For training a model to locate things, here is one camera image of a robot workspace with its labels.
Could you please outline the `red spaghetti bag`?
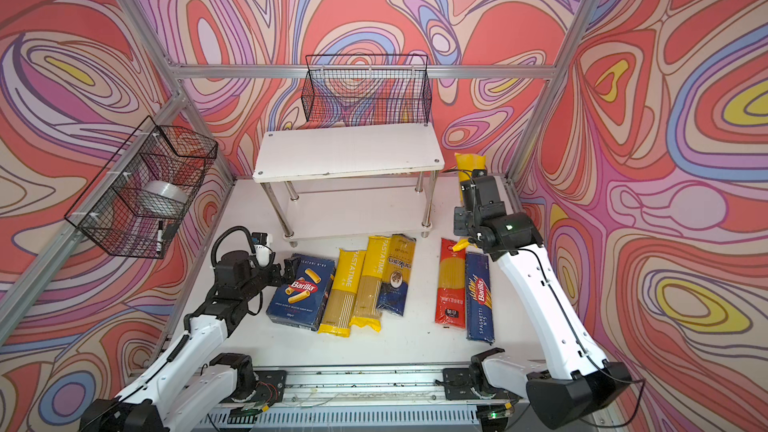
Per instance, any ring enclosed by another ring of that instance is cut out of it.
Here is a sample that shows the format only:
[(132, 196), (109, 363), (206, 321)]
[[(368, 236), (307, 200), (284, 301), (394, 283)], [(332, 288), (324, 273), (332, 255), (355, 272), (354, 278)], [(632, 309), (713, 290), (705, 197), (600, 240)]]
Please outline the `red spaghetti bag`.
[(454, 251), (457, 242), (442, 238), (437, 278), (435, 322), (445, 327), (466, 327), (464, 250)]

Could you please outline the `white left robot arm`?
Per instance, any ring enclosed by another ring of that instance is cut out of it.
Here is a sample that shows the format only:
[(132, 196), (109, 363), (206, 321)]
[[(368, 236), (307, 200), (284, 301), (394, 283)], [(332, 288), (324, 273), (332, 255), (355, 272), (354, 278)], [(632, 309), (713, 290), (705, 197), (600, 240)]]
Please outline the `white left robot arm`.
[(293, 283), (300, 260), (277, 261), (268, 234), (240, 226), (213, 242), (210, 261), (213, 285), (184, 317), (182, 334), (114, 398), (93, 401), (80, 430), (191, 431), (223, 400), (254, 396), (258, 380), (251, 357), (219, 348), (253, 315), (253, 299), (268, 287)]

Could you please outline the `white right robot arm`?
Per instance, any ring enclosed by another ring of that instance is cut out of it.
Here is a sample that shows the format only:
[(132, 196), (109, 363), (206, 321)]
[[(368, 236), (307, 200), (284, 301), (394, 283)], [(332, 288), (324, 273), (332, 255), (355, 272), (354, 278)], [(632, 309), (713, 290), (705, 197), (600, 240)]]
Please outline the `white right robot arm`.
[(544, 355), (542, 363), (517, 361), (501, 348), (473, 356), (477, 391), (505, 390), (527, 400), (551, 430), (607, 407), (632, 384), (631, 374), (607, 358), (571, 307), (532, 219), (507, 212), (484, 170), (458, 178), (463, 203), (454, 210), (453, 232), (460, 246), (482, 250), (513, 285)]

